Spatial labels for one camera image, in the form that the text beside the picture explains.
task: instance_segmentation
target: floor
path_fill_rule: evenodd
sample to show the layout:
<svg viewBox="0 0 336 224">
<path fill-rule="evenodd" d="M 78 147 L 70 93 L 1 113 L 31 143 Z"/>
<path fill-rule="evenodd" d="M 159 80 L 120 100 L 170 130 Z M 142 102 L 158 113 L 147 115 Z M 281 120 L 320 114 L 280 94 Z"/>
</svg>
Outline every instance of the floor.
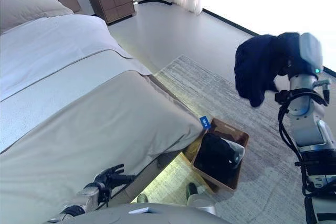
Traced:
<svg viewBox="0 0 336 224">
<path fill-rule="evenodd" d="M 108 29 L 117 42 L 152 73 L 185 55 L 235 83 L 236 49 L 251 35 L 209 14 L 196 16 L 175 4 L 136 4 L 135 10 L 134 17 L 110 25 Z M 275 82 L 279 90 L 289 88 L 287 77 L 278 76 Z M 335 83 L 331 92 L 336 93 Z M 265 100 L 274 102 L 274 94 L 266 93 Z M 335 114 L 336 101 L 331 101 L 324 119 L 336 136 Z"/>
</svg>

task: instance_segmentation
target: pillow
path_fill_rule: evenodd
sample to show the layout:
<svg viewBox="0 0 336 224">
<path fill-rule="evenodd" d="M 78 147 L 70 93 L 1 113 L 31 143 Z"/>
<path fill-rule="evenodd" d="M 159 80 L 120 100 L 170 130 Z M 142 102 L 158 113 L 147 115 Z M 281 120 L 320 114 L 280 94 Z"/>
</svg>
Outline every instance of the pillow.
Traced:
<svg viewBox="0 0 336 224">
<path fill-rule="evenodd" d="M 58 0 L 0 0 L 1 34 L 34 19 L 66 14 L 73 11 Z"/>
</svg>

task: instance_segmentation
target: brown basket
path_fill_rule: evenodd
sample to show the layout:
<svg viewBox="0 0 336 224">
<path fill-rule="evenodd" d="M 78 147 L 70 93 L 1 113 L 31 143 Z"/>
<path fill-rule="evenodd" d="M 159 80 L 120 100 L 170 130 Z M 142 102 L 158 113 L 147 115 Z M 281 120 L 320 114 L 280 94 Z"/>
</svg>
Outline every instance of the brown basket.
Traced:
<svg viewBox="0 0 336 224">
<path fill-rule="evenodd" d="M 228 125 L 228 124 L 226 124 L 226 123 L 224 123 L 224 122 L 222 122 L 222 121 L 220 121 L 216 118 L 214 118 L 211 121 L 211 128 L 208 129 L 207 131 L 205 131 L 205 133 L 207 133 L 207 132 L 218 135 L 218 136 L 220 136 L 224 139 L 236 142 L 236 143 L 242 145 L 244 148 L 246 148 L 248 138 L 249 138 L 249 135 L 246 134 L 245 132 L 240 131 L 240 130 L 238 130 L 238 129 L 236 129 L 236 128 L 234 128 L 234 127 L 232 127 L 232 126 L 230 126 L 230 125 Z M 192 159 L 192 162 L 191 162 L 192 169 L 194 169 L 196 172 L 198 172 L 204 179 L 206 179 L 207 181 L 213 183 L 214 185 L 216 185 L 220 188 L 224 188 L 224 189 L 227 189 L 229 191 L 237 190 L 237 185 L 238 185 L 238 181 L 239 181 L 239 174 L 240 174 L 240 167 L 242 166 L 243 161 L 241 161 L 239 167 L 237 168 L 238 171 L 237 171 L 236 175 L 233 177 L 233 179 L 231 179 L 228 182 L 228 184 L 223 184 L 222 182 L 220 182 L 220 181 L 216 180 L 215 178 L 207 175 L 206 173 L 197 169 L 194 166 L 194 162 L 195 162 L 196 156 L 198 155 L 198 152 L 200 151 L 200 148 L 201 148 L 201 143 L 199 143 L 197 152 Z M 215 191 L 215 188 L 213 188 L 211 185 L 209 185 L 209 186 L 213 191 Z"/>
</svg>

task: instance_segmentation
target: black cable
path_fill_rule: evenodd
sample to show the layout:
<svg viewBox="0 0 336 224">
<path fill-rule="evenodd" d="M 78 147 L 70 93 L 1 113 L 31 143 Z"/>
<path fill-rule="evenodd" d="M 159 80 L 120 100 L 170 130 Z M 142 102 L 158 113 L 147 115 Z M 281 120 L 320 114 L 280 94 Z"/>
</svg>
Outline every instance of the black cable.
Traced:
<svg viewBox="0 0 336 224">
<path fill-rule="evenodd" d="M 291 137 L 289 136 L 289 134 L 287 133 L 286 129 L 285 129 L 285 126 L 283 125 L 283 119 L 284 119 L 284 116 L 286 113 L 288 113 L 288 107 L 289 107 L 289 104 L 292 100 L 298 98 L 298 97 L 301 97 L 301 96 L 304 96 L 304 95 L 307 95 L 307 96 L 311 96 L 312 94 L 309 93 L 309 92 L 303 92 L 303 93 L 300 93 L 300 94 L 296 94 L 292 97 L 290 97 L 285 104 L 283 104 L 281 107 L 280 107 L 280 110 L 279 110 L 279 113 L 278 113 L 278 121 L 279 121 L 279 133 L 280 133 L 280 136 L 281 136 L 281 139 L 284 141 L 284 143 L 296 154 L 299 162 L 302 162 L 302 157 L 299 153 L 299 151 L 297 150 L 297 148 L 295 147 L 294 145 L 294 142 L 293 140 L 291 139 Z M 306 197 L 313 197 L 313 196 L 316 196 L 318 194 L 320 194 L 321 192 L 323 191 L 326 191 L 327 189 L 331 188 L 333 185 L 336 185 L 336 179 L 327 183 L 326 185 L 324 185 L 323 187 L 320 187 L 320 188 L 317 188 L 315 191 L 307 194 L 307 168 L 306 168 L 306 165 L 302 165 L 301 166 L 301 179 L 302 179 L 302 194 Z"/>
</svg>

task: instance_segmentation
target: blue label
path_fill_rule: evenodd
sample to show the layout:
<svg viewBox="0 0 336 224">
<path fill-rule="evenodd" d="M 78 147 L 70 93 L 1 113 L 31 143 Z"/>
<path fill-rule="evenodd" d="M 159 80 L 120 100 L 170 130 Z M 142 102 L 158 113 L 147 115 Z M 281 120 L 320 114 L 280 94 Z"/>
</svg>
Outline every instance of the blue label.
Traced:
<svg viewBox="0 0 336 224">
<path fill-rule="evenodd" d="M 205 129 L 211 128 L 211 124 L 209 124 L 208 118 L 206 118 L 206 116 L 201 117 L 199 120 L 201 121 L 203 128 Z"/>
</svg>

